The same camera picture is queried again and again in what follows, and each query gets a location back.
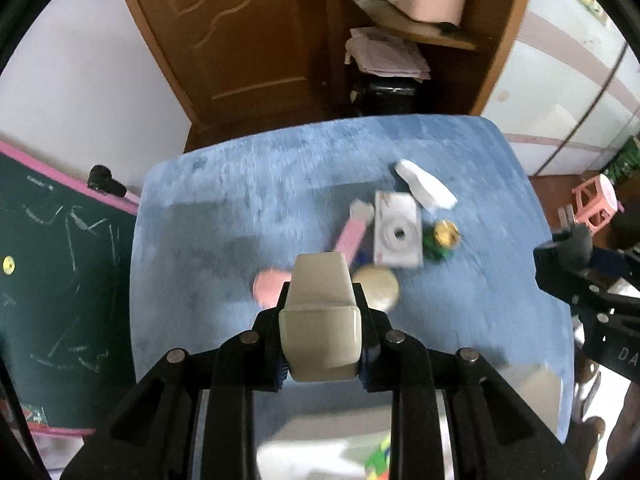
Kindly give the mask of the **colourful rubik's cube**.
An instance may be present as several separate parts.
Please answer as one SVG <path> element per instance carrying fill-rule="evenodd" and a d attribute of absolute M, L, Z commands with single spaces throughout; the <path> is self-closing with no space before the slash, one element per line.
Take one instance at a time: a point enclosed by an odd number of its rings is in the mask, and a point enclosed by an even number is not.
<path fill-rule="evenodd" d="M 364 463 L 367 480 L 390 478 L 390 434 L 386 434 Z"/>

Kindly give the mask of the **gold round tin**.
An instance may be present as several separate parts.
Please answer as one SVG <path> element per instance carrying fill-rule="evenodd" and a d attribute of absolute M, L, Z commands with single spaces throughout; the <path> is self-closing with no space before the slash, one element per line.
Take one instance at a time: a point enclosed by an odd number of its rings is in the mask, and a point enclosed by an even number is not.
<path fill-rule="evenodd" d="M 352 281 L 361 286 L 371 309 L 388 313 L 397 306 L 400 286 L 396 275 L 389 268 L 372 264 L 360 266 L 352 276 Z"/>

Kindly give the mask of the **beige rounded plastic box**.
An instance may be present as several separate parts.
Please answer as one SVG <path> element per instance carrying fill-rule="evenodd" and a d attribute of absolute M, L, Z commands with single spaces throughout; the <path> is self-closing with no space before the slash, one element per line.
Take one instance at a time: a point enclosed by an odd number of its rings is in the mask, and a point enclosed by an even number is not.
<path fill-rule="evenodd" d="M 362 322 L 343 254 L 296 258 L 279 328 L 296 382 L 344 382 L 357 376 Z"/>

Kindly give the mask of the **white toy digital camera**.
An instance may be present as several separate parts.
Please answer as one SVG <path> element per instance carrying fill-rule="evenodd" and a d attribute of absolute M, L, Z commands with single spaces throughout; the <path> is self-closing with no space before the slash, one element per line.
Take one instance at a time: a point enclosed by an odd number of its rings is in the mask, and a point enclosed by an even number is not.
<path fill-rule="evenodd" d="M 375 192 L 373 262 L 388 268 L 423 266 L 422 219 L 409 193 Z"/>

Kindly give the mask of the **pink plastic stool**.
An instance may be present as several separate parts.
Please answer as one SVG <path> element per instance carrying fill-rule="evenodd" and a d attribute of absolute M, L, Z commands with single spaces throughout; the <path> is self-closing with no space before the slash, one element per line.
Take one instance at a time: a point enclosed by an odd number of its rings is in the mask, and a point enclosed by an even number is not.
<path fill-rule="evenodd" d="M 572 189 L 575 200 L 574 218 L 592 235 L 607 226 L 618 213 L 614 185 L 605 174 L 597 174 Z"/>

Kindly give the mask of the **green gold perfume bottle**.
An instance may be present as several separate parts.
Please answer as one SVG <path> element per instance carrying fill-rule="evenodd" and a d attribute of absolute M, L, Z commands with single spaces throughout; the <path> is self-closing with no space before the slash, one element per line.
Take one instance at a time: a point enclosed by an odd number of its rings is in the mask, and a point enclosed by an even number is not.
<path fill-rule="evenodd" d="M 442 260 L 458 247 L 462 236 L 450 220 L 439 220 L 427 227 L 423 235 L 423 253 L 427 259 Z"/>

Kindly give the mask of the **white folded plastic piece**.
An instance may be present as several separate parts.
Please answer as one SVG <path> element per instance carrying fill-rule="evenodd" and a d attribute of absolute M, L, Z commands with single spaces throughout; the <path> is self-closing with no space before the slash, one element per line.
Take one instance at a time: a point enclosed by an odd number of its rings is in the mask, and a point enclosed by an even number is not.
<path fill-rule="evenodd" d="M 451 210 L 457 205 L 457 197 L 450 189 L 414 162 L 401 159 L 395 165 L 395 171 L 407 183 L 410 193 L 424 209 Z"/>

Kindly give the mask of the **pink round compact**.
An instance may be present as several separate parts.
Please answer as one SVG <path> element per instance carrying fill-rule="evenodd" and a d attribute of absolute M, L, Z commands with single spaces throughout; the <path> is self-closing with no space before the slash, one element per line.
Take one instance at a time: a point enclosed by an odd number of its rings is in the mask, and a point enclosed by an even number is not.
<path fill-rule="evenodd" d="M 279 269 L 265 269 L 258 272 L 253 282 L 253 297 L 262 309 L 270 309 L 278 304 L 282 287 L 291 281 L 290 272 Z"/>

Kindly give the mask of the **blue plush table cloth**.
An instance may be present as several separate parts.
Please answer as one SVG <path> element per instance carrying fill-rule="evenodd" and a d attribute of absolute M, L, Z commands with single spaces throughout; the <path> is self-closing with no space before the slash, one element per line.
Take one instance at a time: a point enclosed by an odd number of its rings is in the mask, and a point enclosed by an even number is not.
<path fill-rule="evenodd" d="M 567 306 L 535 281 L 551 233 L 499 129 L 480 117 L 407 115 L 318 122 L 247 136 L 156 165 L 134 226 L 130 325 L 143 376 L 168 350 L 219 347 L 252 326 L 255 275 L 333 248 L 354 200 L 395 191 L 407 159 L 441 180 L 462 235 L 441 262 L 398 274 L 390 312 L 427 348 L 472 347 L 495 367 L 542 364 L 560 378 L 558 433 L 572 411 Z"/>

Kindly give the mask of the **pink ruler strip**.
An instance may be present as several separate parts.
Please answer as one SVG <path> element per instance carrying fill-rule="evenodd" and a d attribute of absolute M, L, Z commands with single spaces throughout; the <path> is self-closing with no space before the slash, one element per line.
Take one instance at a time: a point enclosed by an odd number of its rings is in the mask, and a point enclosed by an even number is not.
<path fill-rule="evenodd" d="M 334 252 L 340 252 L 349 266 L 357 255 L 367 227 L 367 223 L 363 220 L 349 219 L 337 239 Z"/>

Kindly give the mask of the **white tag piece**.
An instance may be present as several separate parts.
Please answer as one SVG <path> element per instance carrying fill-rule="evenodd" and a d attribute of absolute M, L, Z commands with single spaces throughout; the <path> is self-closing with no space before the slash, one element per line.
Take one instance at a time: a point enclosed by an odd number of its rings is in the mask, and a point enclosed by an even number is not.
<path fill-rule="evenodd" d="M 353 200 L 349 205 L 349 219 L 370 226 L 375 216 L 374 205 L 363 200 Z"/>

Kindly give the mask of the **stack of folded papers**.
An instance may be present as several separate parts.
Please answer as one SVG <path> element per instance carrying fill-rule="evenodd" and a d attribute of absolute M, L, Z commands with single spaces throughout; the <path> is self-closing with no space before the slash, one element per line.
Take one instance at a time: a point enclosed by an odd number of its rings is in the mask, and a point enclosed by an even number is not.
<path fill-rule="evenodd" d="M 361 73 L 383 78 L 429 80 L 431 69 L 416 44 L 376 27 L 350 30 L 345 64 L 355 63 Z"/>

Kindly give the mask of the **wooden shelf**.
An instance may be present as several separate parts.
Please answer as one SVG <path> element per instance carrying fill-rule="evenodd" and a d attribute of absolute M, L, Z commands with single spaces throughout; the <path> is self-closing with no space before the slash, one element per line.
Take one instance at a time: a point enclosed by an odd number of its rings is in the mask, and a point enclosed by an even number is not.
<path fill-rule="evenodd" d="M 386 0 L 352 0 L 379 29 L 416 44 L 476 51 L 478 42 L 462 32 L 446 34 L 439 26 L 413 21 Z"/>

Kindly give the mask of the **brown wooden door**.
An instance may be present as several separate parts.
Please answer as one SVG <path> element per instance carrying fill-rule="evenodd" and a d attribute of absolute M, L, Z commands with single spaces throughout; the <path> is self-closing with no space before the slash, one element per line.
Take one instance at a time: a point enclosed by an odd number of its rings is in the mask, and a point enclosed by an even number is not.
<path fill-rule="evenodd" d="M 191 122 L 213 127 L 329 101 L 326 0 L 125 0 Z"/>

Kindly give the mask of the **green chalkboard pink frame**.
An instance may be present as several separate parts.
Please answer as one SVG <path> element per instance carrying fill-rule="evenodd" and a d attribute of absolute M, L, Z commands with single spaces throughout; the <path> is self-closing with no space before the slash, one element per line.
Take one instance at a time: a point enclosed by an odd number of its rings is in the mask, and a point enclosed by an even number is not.
<path fill-rule="evenodd" d="M 137 210 L 1 145 L 1 355 L 35 430 L 91 434 L 136 382 Z"/>

